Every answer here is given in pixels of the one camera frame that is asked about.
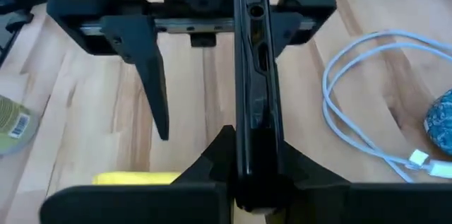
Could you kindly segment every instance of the wooden table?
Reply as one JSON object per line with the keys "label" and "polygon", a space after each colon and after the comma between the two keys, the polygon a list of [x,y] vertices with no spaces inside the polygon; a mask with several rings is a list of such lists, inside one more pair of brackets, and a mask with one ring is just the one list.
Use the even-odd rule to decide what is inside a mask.
{"label": "wooden table", "polygon": [[[42,121],[33,144],[0,159],[0,223],[37,223],[46,196],[90,184],[97,173],[182,171],[223,124],[235,124],[232,35],[220,35],[213,49],[190,48],[187,35],[159,36],[171,124],[164,142],[133,66],[119,57],[87,55],[46,15],[45,5],[33,13],[34,21],[22,29],[0,70],[0,94],[40,113]],[[346,44],[387,28],[451,43],[452,0],[338,0],[338,11],[311,42],[287,47],[278,58],[286,141],[354,182],[402,180],[384,161],[358,152],[330,131],[321,114],[320,78]],[[371,41],[346,59],[398,41]],[[353,68],[333,97],[385,151],[408,157],[419,148],[451,160],[422,128],[431,103],[452,88],[450,78],[452,64],[395,50]],[[423,173],[412,176],[419,182],[446,182]],[[240,212],[236,216],[237,223],[263,221]]]}

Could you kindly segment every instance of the black phone mount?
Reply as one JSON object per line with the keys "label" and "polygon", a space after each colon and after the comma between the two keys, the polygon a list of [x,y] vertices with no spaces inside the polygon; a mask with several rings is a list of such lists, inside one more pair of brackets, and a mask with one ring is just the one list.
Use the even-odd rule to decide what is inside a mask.
{"label": "black phone mount", "polygon": [[[275,58],[309,41],[335,9],[335,0],[49,0],[48,14],[86,52],[136,65],[163,140],[170,125],[157,34],[213,47],[217,33],[234,32],[237,123],[173,184],[64,190],[44,203],[42,223],[231,223],[234,199],[271,223],[388,223],[403,211],[416,221],[431,222],[433,212],[452,219],[441,203],[450,186],[352,184],[284,141]],[[403,203],[413,197],[428,200]]]}

